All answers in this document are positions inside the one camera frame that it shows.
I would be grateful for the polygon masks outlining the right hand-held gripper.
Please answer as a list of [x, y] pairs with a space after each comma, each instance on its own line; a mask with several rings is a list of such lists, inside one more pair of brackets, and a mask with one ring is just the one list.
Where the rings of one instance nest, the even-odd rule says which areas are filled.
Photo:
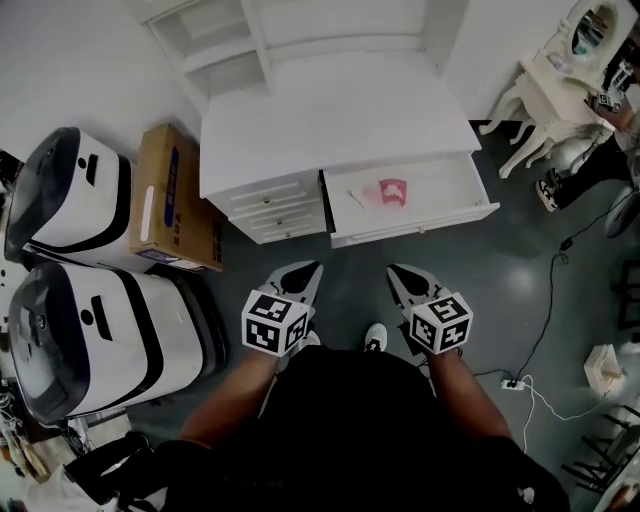
[[[390, 264], [386, 272], [396, 304], [409, 308], [408, 337], [414, 345], [438, 355], [468, 341], [474, 314], [460, 293], [437, 298], [442, 289], [438, 279], [411, 265]], [[422, 303], [424, 297], [437, 299]]]

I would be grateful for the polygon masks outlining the person's black clothing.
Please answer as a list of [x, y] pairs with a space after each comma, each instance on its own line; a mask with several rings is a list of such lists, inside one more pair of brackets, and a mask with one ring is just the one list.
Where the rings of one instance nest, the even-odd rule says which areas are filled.
[[224, 443], [159, 452], [162, 512], [570, 512], [513, 437], [470, 438], [429, 367], [384, 352], [306, 347]]

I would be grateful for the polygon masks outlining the small white drawer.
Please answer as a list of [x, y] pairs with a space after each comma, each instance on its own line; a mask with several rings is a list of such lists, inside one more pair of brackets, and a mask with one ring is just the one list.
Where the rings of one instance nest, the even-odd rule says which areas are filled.
[[264, 244], [324, 232], [325, 230], [326, 223], [323, 219], [300, 217], [278, 219], [271, 224], [254, 226], [250, 230], [250, 235], [256, 243]]
[[300, 219], [313, 219], [322, 214], [322, 202], [308, 200], [235, 216], [231, 221], [236, 225], [247, 225], [249, 229], [260, 229], [262, 226], [284, 225]]
[[259, 182], [230, 191], [224, 200], [233, 211], [244, 211], [269, 205], [284, 204], [316, 197], [318, 186], [314, 181]]

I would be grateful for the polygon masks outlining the large white drawer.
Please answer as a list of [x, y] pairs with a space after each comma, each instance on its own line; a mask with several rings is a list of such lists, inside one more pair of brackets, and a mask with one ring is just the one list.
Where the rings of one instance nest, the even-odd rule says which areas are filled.
[[[366, 205], [361, 190], [384, 179], [407, 182], [407, 202]], [[500, 204], [489, 200], [479, 172], [468, 153], [415, 162], [345, 170], [328, 170], [324, 183], [333, 232], [331, 245], [341, 248], [408, 234], [479, 221]], [[365, 206], [362, 209], [347, 190]]]

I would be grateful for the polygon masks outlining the person's left forearm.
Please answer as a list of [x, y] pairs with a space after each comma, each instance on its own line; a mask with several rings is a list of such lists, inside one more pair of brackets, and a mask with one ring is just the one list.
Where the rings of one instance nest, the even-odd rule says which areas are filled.
[[276, 375], [279, 359], [250, 350], [186, 420], [181, 439], [212, 449], [258, 416]]

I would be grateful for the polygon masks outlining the small white black robot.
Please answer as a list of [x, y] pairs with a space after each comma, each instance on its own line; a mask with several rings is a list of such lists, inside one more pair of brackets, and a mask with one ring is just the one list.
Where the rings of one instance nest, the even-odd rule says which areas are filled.
[[60, 262], [140, 271], [129, 249], [133, 164], [76, 127], [60, 127], [18, 173], [5, 258], [30, 251]]

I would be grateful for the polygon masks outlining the black metal rack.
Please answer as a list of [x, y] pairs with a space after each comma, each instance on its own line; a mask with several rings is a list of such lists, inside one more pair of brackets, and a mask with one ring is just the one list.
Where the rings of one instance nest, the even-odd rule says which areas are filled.
[[618, 305], [617, 327], [620, 330], [640, 329], [640, 258], [613, 265], [609, 285]]
[[601, 417], [613, 430], [602, 435], [583, 435], [581, 442], [588, 449], [587, 460], [562, 465], [562, 470], [574, 478], [577, 487], [599, 495], [604, 494], [640, 449], [640, 423], [611, 414], [601, 414]]

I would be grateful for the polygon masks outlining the pink packet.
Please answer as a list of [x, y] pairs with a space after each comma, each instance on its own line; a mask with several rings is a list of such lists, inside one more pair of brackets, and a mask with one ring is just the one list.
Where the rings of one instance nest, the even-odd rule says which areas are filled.
[[385, 205], [397, 204], [404, 207], [407, 202], [407, 182], [401, 179], [379, 181], [382, 202]]

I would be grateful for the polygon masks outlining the brown cardboard box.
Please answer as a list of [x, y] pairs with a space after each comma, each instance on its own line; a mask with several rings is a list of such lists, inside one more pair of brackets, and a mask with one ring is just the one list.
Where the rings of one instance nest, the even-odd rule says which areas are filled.
[[171, 124], [145, 132], [133, 176], [130, 251], [186, 271], [221, 271], [225, 220], [200, 197], [198, 145]]

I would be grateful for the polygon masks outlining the person's right forearm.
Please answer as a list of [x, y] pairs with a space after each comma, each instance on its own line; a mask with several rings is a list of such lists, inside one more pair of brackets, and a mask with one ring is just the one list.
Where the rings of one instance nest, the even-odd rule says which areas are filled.
[[504, 416], [453, 350], [427, 355], [430, 378], [438, 400], [454, 424], [473, 439], [511, 439]]

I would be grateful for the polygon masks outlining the ornate cream vanity table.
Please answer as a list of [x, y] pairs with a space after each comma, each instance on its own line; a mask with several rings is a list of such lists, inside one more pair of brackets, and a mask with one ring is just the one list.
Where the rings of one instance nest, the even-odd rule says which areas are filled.
[[589, 138], [601, 144], [613, 135], [615, 128], [586, 103], [588, 86], [563, 76], [546, 58], [522, 59], [519, 64], [522, 72], [479, 129], [482, 135], [491, 133], [520, 108], [527, 115], [511, 140], [520, 147], [499, 169], [500, 178], [508, 178], [520, 163], [530, 168], [537, 160], [548, 159], [569, 140]]

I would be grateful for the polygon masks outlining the person's right shoe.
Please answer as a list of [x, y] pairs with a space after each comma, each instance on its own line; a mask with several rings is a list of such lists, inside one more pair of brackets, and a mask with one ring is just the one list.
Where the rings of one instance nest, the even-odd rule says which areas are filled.
[[365, 352], [385, 352], [388, 343], [387, 328], [382, 323], [374, 323], [365, 334]]

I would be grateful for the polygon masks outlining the white desk with drawers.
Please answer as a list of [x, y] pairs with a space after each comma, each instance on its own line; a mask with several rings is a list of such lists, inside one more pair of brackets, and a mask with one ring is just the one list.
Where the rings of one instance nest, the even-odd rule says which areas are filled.
[[[308, 200], [322, 202], [331, 237], [328, 170], [472, 158], [480, 147], [442, 72], [467, 0], [125, 4], [200, 114], [201, 196], [250, 239], [232, 217]], [[293, 180], [314, 181], [318, 195], [244, 211], [224, 200]]]

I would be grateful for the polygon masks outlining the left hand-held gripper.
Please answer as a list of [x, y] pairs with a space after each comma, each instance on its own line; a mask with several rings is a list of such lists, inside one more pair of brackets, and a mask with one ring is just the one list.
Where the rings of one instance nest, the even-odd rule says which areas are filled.
[[323, 271], [319, 261], [295, 262], [267, 279], [279, 295], [252, 290], [242, 309], [242, 344], [283, 357], [305, 339]]

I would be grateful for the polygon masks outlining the oval cream-framed mirror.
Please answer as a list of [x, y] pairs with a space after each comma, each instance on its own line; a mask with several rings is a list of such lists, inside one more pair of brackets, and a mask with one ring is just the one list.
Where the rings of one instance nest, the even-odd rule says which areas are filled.
[[578, 0], [560, 21], [554, 51], [565, 60], [591, 65], [600, 59], [612, 40], [617, 25], [614, 0]]

